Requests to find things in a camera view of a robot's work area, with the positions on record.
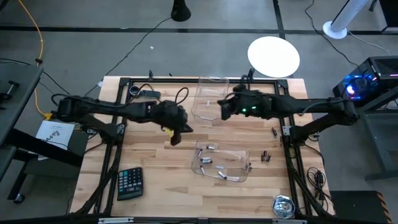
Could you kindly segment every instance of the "calculator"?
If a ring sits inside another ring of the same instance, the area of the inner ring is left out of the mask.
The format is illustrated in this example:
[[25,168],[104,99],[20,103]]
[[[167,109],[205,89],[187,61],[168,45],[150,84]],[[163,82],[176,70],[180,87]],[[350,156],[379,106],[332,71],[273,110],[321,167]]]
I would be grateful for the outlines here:
[[142,196],[144,193],[143,180],[141,167],[119,171],[118,201]]

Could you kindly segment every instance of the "paper sheet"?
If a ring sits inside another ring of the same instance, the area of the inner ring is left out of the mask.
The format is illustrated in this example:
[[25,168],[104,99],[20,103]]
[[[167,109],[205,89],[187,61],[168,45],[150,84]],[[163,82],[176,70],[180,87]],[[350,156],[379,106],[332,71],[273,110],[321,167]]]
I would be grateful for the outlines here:
[[[47,141],[49,144],[53,144],[61,149],[68,150],[66,146],[69,143],[74,128],[74,124],[43,121],[37,131],[36,138]],[[41,161],[43,159],[47,159],[47,157],[38,156],[38,160]]]

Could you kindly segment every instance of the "gray floor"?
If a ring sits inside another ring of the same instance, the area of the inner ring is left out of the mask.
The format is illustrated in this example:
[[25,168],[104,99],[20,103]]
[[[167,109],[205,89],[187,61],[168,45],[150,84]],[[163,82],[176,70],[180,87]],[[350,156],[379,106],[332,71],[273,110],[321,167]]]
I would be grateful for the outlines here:
[[[311,0],[279,0],[285,29],[310,30],[304,9]],[[332,20],[345,0],[316,0],[309,13],[320,28]],[[192,18],[187,22],[167,21],[161,28],[276,29],[271,0],[187,0]],[[73,27],[154,27],[169,17],[172,0],[30,0],[26,6],[40,26]],[[350,24],[351,30],[381,30],[378,11],[363,9]],[[0,13],[0,25],[31,26],[17,1],[11,1]],[[0,31],[0,57],[34,63],[39,52],[36,32]],[[142,33],[44,32],[44,68],[73,94],[88,91],[113,65],[123,58],[143,36]],[[226,76],[247,73],[249,44],[265,34],[178,34],[153,33],[111,75]],[[362,35],[361,38],[398,54],[398,36]],[[295,78],[304,78],[309,97],[332,95],[331,89],[354,67],[335,52],[319,35],[287,35],[301,58]],[[362,63],[369,56],[381,56],[380,49],[353,37],[332,40],[352,61]],[[42,82],[61,92],[47,77]],[[50,93],[38,86],[39,105],[44,111],[55,109]],[[96,89],[90,96],[98,96]],[[31,98],[17,128],[35,135],[42,119]],[[377,172],[369,143],[362,127],[333,127],[322,133],[320,147],[325,156],[326,174],[332,190],[378,190],[384,194],[393,220],[398,222],[398,179],[365,182],[366,174]],[[76,179],[29,176],[21,205],[7,201],[21,165],[13,162],[0,184],[0,219],[62,215],[72,195]]]

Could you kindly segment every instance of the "clear plastic container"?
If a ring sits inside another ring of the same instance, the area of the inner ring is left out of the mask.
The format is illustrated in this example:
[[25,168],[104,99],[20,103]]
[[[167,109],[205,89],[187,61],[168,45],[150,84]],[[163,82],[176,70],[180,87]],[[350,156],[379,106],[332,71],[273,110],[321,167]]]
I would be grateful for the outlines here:
[[195,119],[213,121],[221,119],[221,109],[217,100],[228,94],[229,80],[220,77],[200,77],[192,106]]
[[249,166],[248,150],[217,142],[196,143],[192,160],[192,171],[196,174],[244,182]]

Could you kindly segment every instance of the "wooden tabletop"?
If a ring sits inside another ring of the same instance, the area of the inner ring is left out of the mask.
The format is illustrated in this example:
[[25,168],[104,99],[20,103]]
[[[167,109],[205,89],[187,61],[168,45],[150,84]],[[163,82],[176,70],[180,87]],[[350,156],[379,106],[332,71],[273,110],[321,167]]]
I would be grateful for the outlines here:
[[[120,77],[104,78],[99,94],[101,100],[116,100],[119,79]],[[304,80],[288,79],[288,83],[292,96],[307,98]],[[128,122],[119,170],[143,167],[144,195],[140,198],[118,202],[117,192],[115,192],[112,216],[277,218],[271,207],[273,198],[278,195],[290,196],[284,150],[279,144],[281,135],[279,120],[245,118],[239,115],[232,116],[227,121],[199,122],[191,114],[197,84],[151,83],[151,85],[161,92],[162,100],[174,100],[181,87],[189,88],[189,96],[182,105],[188,113],[188,123],[194,132],[183,134],[182,142],[171,146],[169,136],[162,132],[158,125]],[[274,93],[272,85],[252,84],[251,89]],[[96,114],[96,117],[105,123],[111,122],[111,116]],[[304,125],[312,121],[311,114],[294,116],[294,118],[296,125]],[[275,127],[278,132],[277,138],[272,134],[272,127]],[[195,143],[199,139],[228,143],[249,150],[253,169],[247,180],[239,183],[195,174],[191,170],[191,162]],[[96,136],[89,141],[87,148],[99,142],[101,139]],[[307,141],[307,144],[316,149],[319,148],[316,142]],[[71,212],[78,210],[97,187],[105,148],[104,145],[86,154],[76,185]],[[260,155],[265,150],[272,154],[270,163],[261,162]],[[309,167],[316,167],[325,173],[322,159],[317,153],[306,147],[301,147],[301,153],[305,172]],[[327,183],[323,189],[329,194]],[[108,190],[109,184],[104,190],[101,211],[106,205]],[[300,206],[303,207],[302,192],[298,185],[297,192]],[[328,203],[329,212],[334,214],[331,202]]]

